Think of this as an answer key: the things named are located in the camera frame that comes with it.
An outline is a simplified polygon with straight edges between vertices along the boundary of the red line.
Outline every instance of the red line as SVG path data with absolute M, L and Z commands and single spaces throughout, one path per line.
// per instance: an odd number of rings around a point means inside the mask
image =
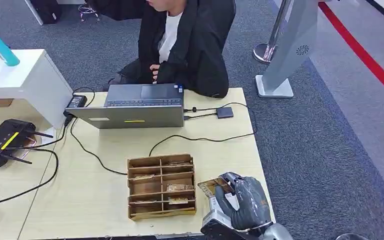
M 368 67 L 368 69 L 379 79 L 384 85 L 384 69 L 373 59 L 372 56 L 361 46 L 361 44 L 351 35 L 345 28 L 338 17 L 332 12 L 325 2 L 319 2 L 318 6 L 326 15 L 327 19 L 332 23 L 333 27 L 342 36 L 349 47 L 354 51 L 360 60 Z

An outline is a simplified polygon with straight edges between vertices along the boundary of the black cable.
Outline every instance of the black cable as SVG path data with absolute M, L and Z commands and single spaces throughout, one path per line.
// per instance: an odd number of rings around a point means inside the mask
M 109 169 L 108 167 L 106 167 L 103 162 L 101 161 L 101 159 L 98 157 L 98 155 L 96 155 L 95 153 L 91 152 L 91 151 L 88 151 L 86 150 L 86 148 L 83 146 L 83 144 L 80 142 L 80 140 L 74 135 L 73 133 L 73 128 L 74 128 L 74 125 L 76 124 L 78 118 L 76 120 L 74 120 L 73 124 L 71 125 L 71 128 L 70 128 L 70 133 L 71 135 L 73 136 L 73 138 L 78 142 L 78 144 L 80 145 L 80 147 L 88 154 L 94 156 L 96 159 L 98 159 L 100 165 L 107 171 L 110 171 L 112 173 L 115 173 L 115 174 L 120 174 L 120 175 L 124 175 L 124 176 L 127 176 L 127 173 L 123 173 L 123 172 L 119 172 L 119 171 L 115 171 L 115 170 L 112 170 L 112 169 Z
M 37 146 L 17 146 L 17 147 L 7 147 L 6 149 L 7 150 L 21 150 L 21 149 L 27 149 L 27 150 L 30 150 L 30 149 L 38 149 L 38 148 L 43 148 L 43 147 L 46 147 L 46 146 L 49 146 L 51 144 L 56 144 L 58 143 L 59 141 L 61 141 L 64 136 L 66 135 L 66 131 L 67 131 L 67 127 L 68 125 L 70 124 L 70 122 L 73 120 L 73 117 L 72 116 L 68 116 L 66 119 L 65 119 L 65 122 L 64 122 L 64 128 L 62 129 L 62 136 L 55 140 L 55 141 L 51 141 L 51 142 L 48 142 L 46 144 L 42 144 L 42 145 L 37 145 Z
M 210 114 L 204 114 L 204 115 L 198 115 L 198 116 L 183 116 L 184 120 L 189 120 L 189 119 L 197 119 L 197 118 L 203 118 L 203 117 L 208 117 L 208 116 L 214 116 L 217 115 L 217 113 L 210 113 Z
M 72 93 L 73 97 L 74 97 L 75 93 L 77 93 L 77 91 L 79 91 L 80 89 L 88 89 L 88 90 L 92 91 L 92 93 L 93 93 L 92 100 L 90 100 L 90 102 L 86 106 L 84 106 L 85 108 L 87 108 L 95 100 L 95 95 L 96 95 L 95 90 L 93 90 L 92 88 L 87 87 L 87 86 L 79 87 L 79 88 L 76 88 L 73 90 L 73 93 Z
M 19 193 L 19 194 L 17 194 L 17 195 L 14 195 L 14 196 L 11 196 L 11 197 L 2 199 L 2 200 L 0 200 L 0 203 L 9 201 L 9 200 L 15 199 L 15 198 L 17 198 L 17 197 L 19 197 L 19 196 L 21 196 L 21 195 L 30 193 L 31 191 L 34 191 L 34 190 L 36 190 L 36 189 L 38 189 L 38 188 L 40 188 L 40 187 L 42 187 L 42 186 L 48 184 L 48 183 L 49 183 L 50 181 L 52 181 L 52 180 L 55 178 L 55 176 L 57 175 L 57 172 L 58 172 L 58 165 L 59 165 L 59 159 L 58 159 L 58 155 L 57 155 L 54 151 L 52 151 L 52 150 L 47 150 L 47 149 L 31 149 L 31 150 L 33 150 L 33 151 L 38 151 L 38 152 L 48 152 L 48 153 L 51 153 L 51 154 L 53 154 L 53 155 L 55 156 L 55 163 L 56 163 L 56 165 L 55 165 L 55 171 L 53 172 L 53 175 L 52 175 L 46 182 L 41 183 L 41 184 L 39 184 L 39 185 L 37 185 L 37 186 L 35 186 L 35 187 L 29 189 L 29 190 L 24 191 L 24 192 L 22 192 L 22 193 Z
M 189 113 L 189 112 L 194 112 L 194 113 L 196 113 L 196 112 L 199 112 L 199 111 L 217 110 L 217 109 L 221 109 L 221 108 L 224 108 L 224 107 L 229 106 L 229 105 L 232 105 L 232 104 L 242 105 L 242 106 L 244 106 L 244 107 L 246 107 L 247 109 L 249 109 L 249 110 L 252 111 L 252 109 L 250 109 L 247 105 L 242 104 L 242 103 L 240 103 L 240 102 L 229 102 L 229 103 L 224 104 L 223 106 L 220 106 L 220 107 L 202 108 L 202 109 L 198 109 L 198 108 L 196 108 L 196 107 L 192 107 L 192 109 L 186 109 L 186 108 L 185 108 L 185 109 L 183 109 L 183 112 L 184 112 L 184 113 Z
M 80 88 L 77 88 L 77 89 L 75 89 L 75 90 L 73 91 L 73 96 L 74 96 L 74 93 L 75 93 L 76 91 L 80 90 L 80 89 L 89 89 L 89 90 L 92 90 L 92 92 L 93 92 L 93 98 L 92 98 L 92 100 L 89 102 L 89 104 L 86 105 L 86 107 L 88 107 L 88 106 L 94 101 L 94 99 L 95 99 L 95 95 L 96 95 L 96 94 L 95 94 L 95 91 L 94 91 L 92 88 L 90 88 L 90 87 L 80 87 Z M 43 145 L 38 145 L 38 146 L 31 146 L 31 147 L 7 147 L 7 148 L 6 148 L 6 149 L 8 149 L 8 150 L 26 149 L 26 150 L 33 150 L 33 151 L 38 151 L 38 152 L 48 152 L 48 153 L 51 153 L 51 154 L 53 154 L 53 155 L 55 156 L 55 171 L 53 172 L 52 176 L 51 176 L 47 181 L 45 181 L 44 183 L 41 183 L 41 184 L 39 184 L 39 185 L 37 185 L 37 186 L 35 186 L 35 187 L 29 189 L 29 190 L 24 191 L 24 192 L 22 192 L 22 193 L 19 193 L 19 194 L 17 194 L 17 195 L 14 195 L 14 196 L 11 196 L 11 197 L 2 199 L 2 200 L 0 200 L 0 203 L 3 203 L 3 202 L 6 202 L 6 201 L 15 199 L 15 198 L 17 198 L 17 197 L 20 197 L 20 196 L 22 196 L 22 195 L 25 195 L 25 194 L 27 194 L 27 193 L 30 193 L 30 192 L 32 192 L 32 191 L 34 191 L 34 190 L 36 190 L 36 189 L 39 189 L 40 187 L 42 187 L 42 186 L 44 186 L 44 185 L 50 183 L 50 182 L 55 178 L 55 176 L 57 175 L 57 172 L 58 172 L 58 166 L 59 166 L 59 164 L 60 164 L 60 161 L 59 161 L 59 159 L 58 159 L 58 155 L 57 155 L 54 151 L 52 151 L 52 150 L 48 150 L 48 149 L 37 149 L 37 148 L 42 148 L 42 147 L 45 147 L 45 146 L 48 146 L 48 145 L 51 145 L 51 144 L 55 144 L 55 143 L 61 141 L 61 140 L 64 138 L 65 133 L 66 133 L 66 130 L 67 130 L 67 127 L 68 127 L 68 125 L 70 124 L 70 122 L 73 120 L 73 118 L 74 118 L 74 116 L 73 116 L 73 115 L 70 115 L 70 116 L 68 116 L 68 117 L 65 119 L 65 122 L 64 122 L 64 128 L 63 128 L 63 130 L 62 130 L 62 136 L 61 136 L 59 139 L 55 140 L 55 141 L 52 141 L 52 142 L 49 142 L 49 143 L 47 143 L 47 144 L 43 144 Z M 73 131 L 73 126 L 74 126 L 75 123 L 76 123 L 76 121 L 74 121 L 73 124 L 71 125 L 71 135 L 73 135 L 73 132 L 72 132 L 72 131 Z M 82 145 L 82 144 L 79 142 L 79 140 L 78 140 L 74 135 L 73 135 L 73 137 L 77 140 L 77 142 L 78 142 L 80 145 Z
M 194 107 L 194 109 L 196 110 L 195 112 L 197 111 L 206 111 L 206 110 L 217 110 L 217 109 L 220 109 L 220 108 L 224 108 L 228 105 L 232 105 L 232 104 L 238 104 L 238 105 L 242 105 L 244 107 L 246 107 L 248 110 L 250 110 L 252 112 L 252 115 L 253 115 L 253 118 L 254 118 L 254 121 L 257 120 L 256 118 L 256 114 L 255 112 L 250 108 L 248 107 L 247 105 L 245 104 L 242 104 L 240 102 L 230 102 L 228 104 L 225 104 L 221 107 L 215 107 L 215 108 L 206 108 L 206 109 L 197 109 L 196 107 Z M 151 151 L 149 151 L 149 157 L 152 155 L 152 152 L 154 151 L 154 149 L 162 144 L 163 142 L 171 139 L 171 138 L 181 138 L 181 139 L 186 139 L 186 140 L 189 140 L 189 141 L 200 141 L 200 140 L 205 140 L 205 141 L 209 141 L 209 142 L 215 142 L 215 143 L 221 143 L 221 142 L 225 142 L 225 141 L 229 141 L 229 140 L 232 140 L 232 139 L 239 139 L 239 138 L 243 138 L 243 137 L 247 137 L 247 136 L 251 136 L 251 135 L 255 135 L 256 133 L 258 133 L 258 125 L 257 123 L 255 123 L 255 130 L 253 129 L 252 130 L 252 133 L 248 133 L 248 134 L 244 134 L 244 135 L 239 135 L 239 136 L 233 136 L 233 137 L 229 137 L 229 138 L 226 138 L 226 139 L 209 139 L 209 138 L 206 138 L 206 137 L 200 137 L 200 138 L 189 138 L 189 137 L 186 137 L 186 136 L 182 136 L 182 135 L 171 135 L 169 137 L 166 137 L 165 139 L 163 139 L 162 141 L 158 142 L 157 144 L 155 144 Z
M 94 99 L 95 99 L 95 95 L 96 95 L 96 94 L 95 94 L 95 91 L 94 91 L 92 88 L 90 88 L 90 87 L 79 87 L 79 88 L 77 88 L 77 89 L 75 89 L 75 90 L 73 91 L 73 95 L 74 95 L 74 93 L 75 93 L 76 91 L 78 91 L 78 90 L 80 90 L 80 89 L 89 89 L 89 90 L 91 90 L 91 91 L 93 92 L 93 98 L 92 98 L 92 100 L 85 106 L 85 108 L 87 108 L 87 107 L 94 101 Z M 120 174 L 120 175 L 127 176 L 127 173 L 123 173 L 123 172 L 115 171 L 115 170 L 112 170 L 112 169 L 106 167 L 106 166 L 104 165 L 104 163 L 101 161 L 101 159 L 99 158 L 98 155 L 96 155 L 95 153 L 93 153 L 93 152 L 91 152 L 91 151 L 86 150 L 86 148 L 83 146 L 83 144 L 80 142 L 80 140 L 79 140 L 79 139 L 74 135 L 74 133 L 73 133 L 73 129 L 74 129 L 74 126 L 76 125 L 77 120 L 78 120 L 78 118 L 76 118 L 76 120 L 74 120 L 73 124 L 71 125 L 71 128 L 70 128 L 70 134 L 71 134 L 71 135 L 73 136 L 73 138 L 78 142 L 78 144 L 80 145 L 80 147 L 81 147 L 86 153 L 88 153 L 88 154 L 94 156 L 96 159 L 98 159 L 100 165 L 101 165 L 105 170 L 110 171 L 110 172 L 115 173 L 115 174 Z
M 74 97 L 75 93 L 76 93 L 78 90 L 80 90 L 80 89 L 89 89 L 89 90 L 91 90 L 91 91 L 93 92 L 92 100 L 85 106 L 85 108 L 87 108 L 87 107 L 94 101 L 94 99 L 95 99 L 95 95 L 96 95 L 96 94 L 95 94 L 95 91 L 94 91 L 92 88 L 87 87 L 87 86 L 85 86 L 85 87 L 79 87 L 79 88 L 76 88 L 76 89 L 73 91 L 73 93 L 72 93 L 73 97 Z M 49 146 L 49 145 L 52 145 L 52 144 L 56 144 L 56 143 L 58 143 L 59 141 L 61 141 L 61 140 L 64 138 L 64 136 L 66 135 L 67 126 L 70 124 L 70 122 L 73 120 L 73 118 L 74 118 L 73 115 L 69 115 L 69 116 L 65 119 L 65 122 L 64 122 L 64 128 L 62 129 L 62 136 L 61 136 L 59 139 L 55 140 L 55 141 L 51 141 L 51 142 L 48 142 L 48 143 L 46 143 L 46 144 L 37 145 L 37 146 L 28 146 L 28 147 L 24 147 L 24 146 L 20 146 L 20 147 L 7 147 L 6 149 L 7 149 L 7 150 L 38 149 L 38 148 L 43 148 L 43 147 L 46 147 L 46 146 Z

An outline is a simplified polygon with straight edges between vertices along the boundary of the laptop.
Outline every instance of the laptop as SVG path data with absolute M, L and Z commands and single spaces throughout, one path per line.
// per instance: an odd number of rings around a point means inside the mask
M 183 87 L 167 83 L 111 85 L 103 107 L 65 110 L 98 129 L 135 129 L 183 127 L 183 108 Z

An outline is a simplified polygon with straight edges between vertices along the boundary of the speaker grille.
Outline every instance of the speaker grille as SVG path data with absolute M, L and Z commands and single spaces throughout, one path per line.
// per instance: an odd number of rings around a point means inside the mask
M 296 54 L 299 56 L 304 56 L 304 55 L 307 55 L 309 51 L 310 51 L 310 47 L 308 45 L 302 45 L 298 47 L 298 49 L 296 50 Z

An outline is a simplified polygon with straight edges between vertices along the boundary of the white device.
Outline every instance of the white device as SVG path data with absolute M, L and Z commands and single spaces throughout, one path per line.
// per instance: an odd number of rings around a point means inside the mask
M 291 98 L 294 96 L 288 77 L 314 50 L 318 3 L 329 1 L 331 0 L 294 1 L 287 30 L 280 40 L 270 66 L 264 75 L 255 76 L 258 95 L 261 98 Z

